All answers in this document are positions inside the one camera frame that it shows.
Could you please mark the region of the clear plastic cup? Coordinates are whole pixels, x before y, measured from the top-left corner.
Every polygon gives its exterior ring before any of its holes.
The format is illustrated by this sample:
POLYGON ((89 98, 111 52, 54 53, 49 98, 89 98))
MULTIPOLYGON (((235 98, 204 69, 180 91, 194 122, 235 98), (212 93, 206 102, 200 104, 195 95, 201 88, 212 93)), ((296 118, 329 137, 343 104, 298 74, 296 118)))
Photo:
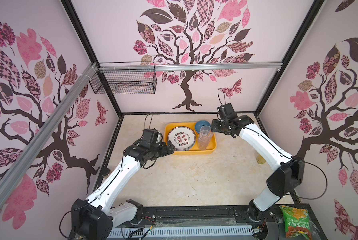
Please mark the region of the clear plastic cup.
POLYGON ((213 137, 212 127, 203 126, 200 129, 198 137, 198 145, 201 151, 205 151, 213 137))

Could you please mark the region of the blue grey bowl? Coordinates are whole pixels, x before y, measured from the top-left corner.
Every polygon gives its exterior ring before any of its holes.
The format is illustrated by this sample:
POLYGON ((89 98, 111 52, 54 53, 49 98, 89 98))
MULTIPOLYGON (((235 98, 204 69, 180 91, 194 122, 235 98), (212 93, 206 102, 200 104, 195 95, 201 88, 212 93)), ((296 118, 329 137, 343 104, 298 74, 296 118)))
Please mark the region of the blue grey bowl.
POLYGON ((206 120, 200 120, 200 121, 196 122, 196 124, 195 124, 196 133, 199 134, 199 132, 201 131, 201 128, 204 126, 211 127, 211 124, 210 124, 210 122, 208 122, 206 120))

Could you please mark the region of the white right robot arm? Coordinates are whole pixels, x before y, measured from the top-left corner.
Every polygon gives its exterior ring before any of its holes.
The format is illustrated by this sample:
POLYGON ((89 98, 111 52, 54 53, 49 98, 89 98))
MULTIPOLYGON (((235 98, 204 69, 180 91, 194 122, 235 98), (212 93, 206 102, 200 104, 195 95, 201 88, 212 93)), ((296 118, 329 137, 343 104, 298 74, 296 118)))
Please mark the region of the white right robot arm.
POLYGON ((281 149, 250 117, 238 116, 231 104, 220 105, 217 110, 219 118, 212 120, 212 132, 246 141, 273 171, 264 190, 249 203, 249 212, 258 216, 302 183, 305 161, 281 149))

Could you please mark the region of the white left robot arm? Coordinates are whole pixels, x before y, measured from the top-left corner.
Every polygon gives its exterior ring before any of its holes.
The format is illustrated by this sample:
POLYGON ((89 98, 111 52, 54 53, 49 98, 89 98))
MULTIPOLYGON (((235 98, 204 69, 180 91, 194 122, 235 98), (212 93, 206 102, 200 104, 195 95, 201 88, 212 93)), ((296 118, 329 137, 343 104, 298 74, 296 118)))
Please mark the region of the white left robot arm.
POLYGON ((127 200, 113 204, 132 176, 147 161, 155 162, 174 153, 171 141, 164 142, 156 129, 144 129, 142 136, 127 147, 122 159, 107 179, 85 200, 77 199, 71 207, 71 232, 85 240, 105 240, 114 227, 142 221, 142 204, 127 200))

